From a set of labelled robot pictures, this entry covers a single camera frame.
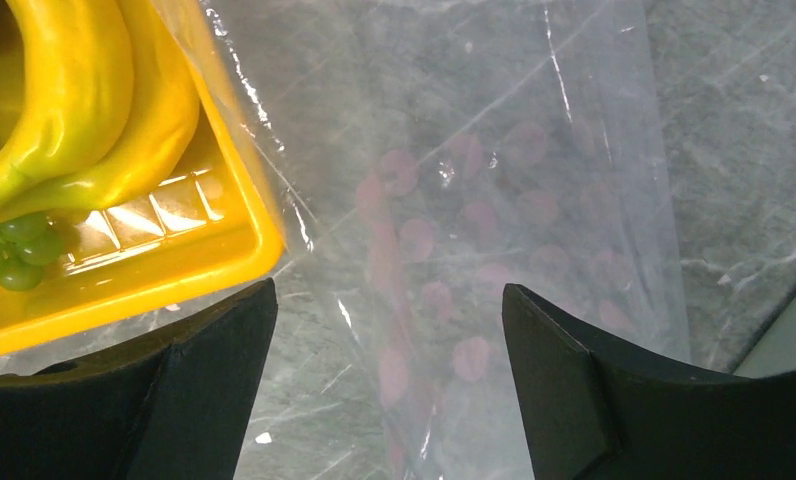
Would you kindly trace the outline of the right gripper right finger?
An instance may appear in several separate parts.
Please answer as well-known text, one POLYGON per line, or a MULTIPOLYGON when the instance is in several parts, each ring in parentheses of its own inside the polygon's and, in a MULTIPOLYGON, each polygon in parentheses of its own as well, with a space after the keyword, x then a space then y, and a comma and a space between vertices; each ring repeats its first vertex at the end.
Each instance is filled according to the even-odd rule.
POLYGON ((519 284, 502 319, 534 478, 796 479, 796 370, 683 363, 519 284))

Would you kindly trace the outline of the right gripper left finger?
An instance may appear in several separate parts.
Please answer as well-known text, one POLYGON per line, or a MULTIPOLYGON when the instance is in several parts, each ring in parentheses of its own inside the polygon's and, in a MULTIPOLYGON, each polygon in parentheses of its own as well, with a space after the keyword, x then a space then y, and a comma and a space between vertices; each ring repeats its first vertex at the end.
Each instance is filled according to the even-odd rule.
POLYGON ((230 479, 278 313, 272 279, 32 375, 0 375, 0 479, 230 479))

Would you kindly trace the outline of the yellow plastic tray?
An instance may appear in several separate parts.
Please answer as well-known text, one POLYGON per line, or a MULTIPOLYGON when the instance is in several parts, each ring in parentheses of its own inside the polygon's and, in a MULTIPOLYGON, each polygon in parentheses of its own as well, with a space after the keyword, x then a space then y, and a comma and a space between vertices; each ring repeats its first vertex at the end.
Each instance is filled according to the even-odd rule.
POLYGON ((157 9, 192 63, 203 113, 187 153, 153 193, 56 222, 67 252, 27 292, 0 287, 0 356, 257 279, 284 249, 261 158, 202 1, 157 9))

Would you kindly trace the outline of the clear zip top bag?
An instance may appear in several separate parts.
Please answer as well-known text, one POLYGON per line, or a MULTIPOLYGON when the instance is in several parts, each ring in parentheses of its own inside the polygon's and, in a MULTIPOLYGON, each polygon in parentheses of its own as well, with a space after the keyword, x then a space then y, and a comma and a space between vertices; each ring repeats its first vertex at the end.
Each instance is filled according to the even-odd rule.
POLYGON ((376 384, 393 478, 529 477, 509 283, 689 359, 643 2, 156 7, 376 384))

